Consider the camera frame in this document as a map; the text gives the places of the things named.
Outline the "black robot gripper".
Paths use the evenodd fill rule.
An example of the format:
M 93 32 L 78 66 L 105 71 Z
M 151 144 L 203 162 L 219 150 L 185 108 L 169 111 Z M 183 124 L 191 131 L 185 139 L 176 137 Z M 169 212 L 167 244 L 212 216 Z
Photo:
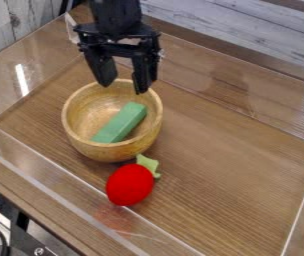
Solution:
M 157 80 L 160 33 L 143 22 L 140 0 L 89 0 L 92 23 L 73 27 L 77 43 L 99 84 L 108 87 L 117 78 L 112 56 L 131 58 L 136 94 Z

